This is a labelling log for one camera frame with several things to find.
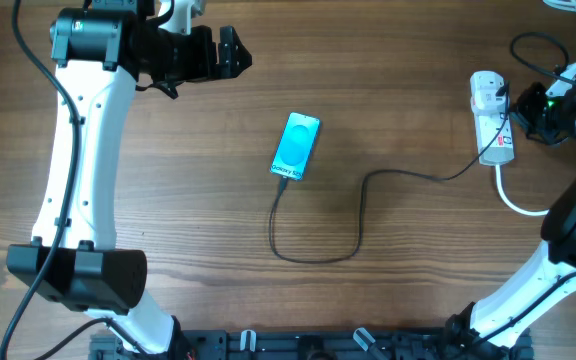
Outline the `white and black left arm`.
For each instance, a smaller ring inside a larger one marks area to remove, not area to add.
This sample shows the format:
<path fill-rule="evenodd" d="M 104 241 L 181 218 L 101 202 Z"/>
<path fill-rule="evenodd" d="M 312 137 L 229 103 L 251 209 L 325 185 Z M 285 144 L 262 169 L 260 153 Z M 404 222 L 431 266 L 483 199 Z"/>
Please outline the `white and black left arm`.
<path fill-rule="evenodd" d="M 50 28 L 57 120 L 43 204 L 27 245 L 7 251 L 30 295 L 88 315 L 130 357 L 193 359 L 178 320 L 146 291 L 147 260 L 116 246 L 122 132 L 141 75 L 170 98 L 184 83 L 232 79 L 252 63 L 236 31 L 193 26 L 203 0 L 87 1 Z"/>

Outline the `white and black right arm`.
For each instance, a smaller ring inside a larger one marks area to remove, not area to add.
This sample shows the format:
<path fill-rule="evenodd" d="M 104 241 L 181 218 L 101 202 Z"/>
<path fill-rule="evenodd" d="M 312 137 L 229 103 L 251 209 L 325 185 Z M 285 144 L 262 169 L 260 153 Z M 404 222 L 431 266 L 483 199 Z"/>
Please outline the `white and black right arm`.
<path fill-rule="evenodd" d="M 511 113 L 528 135 L 554 144 L 576 138 L 576 69 L 552 71 L 550 88 L 533 84 Z M 576 292 L 576 178 L 545 215 L 541 242 L 498 290 L 447 322 L 438 348 L 445 359 L 520 359 L 529 326 Z"/>

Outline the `blue Galaxy smartphone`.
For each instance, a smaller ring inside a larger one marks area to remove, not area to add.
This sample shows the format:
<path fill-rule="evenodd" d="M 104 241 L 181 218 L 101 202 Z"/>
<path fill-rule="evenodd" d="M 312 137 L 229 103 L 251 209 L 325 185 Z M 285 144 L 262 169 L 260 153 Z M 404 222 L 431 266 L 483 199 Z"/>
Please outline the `blue Galaxy smartphone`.
<path fill-rule="evenodd" d="M 269 171 L 300 181 L 305 174 L 320 125 L 319 118 L 292 112 L 288 116 Z"/>

